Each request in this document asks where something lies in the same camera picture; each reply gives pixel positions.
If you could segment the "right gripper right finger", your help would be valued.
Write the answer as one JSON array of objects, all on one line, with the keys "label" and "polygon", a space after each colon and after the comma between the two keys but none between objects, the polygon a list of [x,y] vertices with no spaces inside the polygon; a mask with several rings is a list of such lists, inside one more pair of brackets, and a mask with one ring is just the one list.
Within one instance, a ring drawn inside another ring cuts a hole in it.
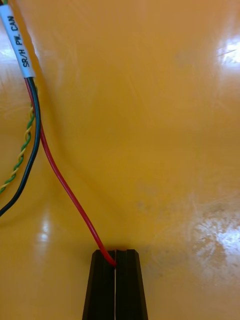
[{"label": "right gripper right finger", "polygon": [[140,257],[134,249],[116,251],[115,318],[148,319]]}]

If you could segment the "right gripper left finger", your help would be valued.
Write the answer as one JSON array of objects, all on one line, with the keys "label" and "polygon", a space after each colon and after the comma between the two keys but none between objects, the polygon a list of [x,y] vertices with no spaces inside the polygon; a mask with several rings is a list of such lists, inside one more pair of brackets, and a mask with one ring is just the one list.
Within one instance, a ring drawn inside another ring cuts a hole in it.
[{"label": "right gripper left finger", "polygon": [[113,320],[115,318],[115,267],[100,250],[91,257],[83,320]]}]

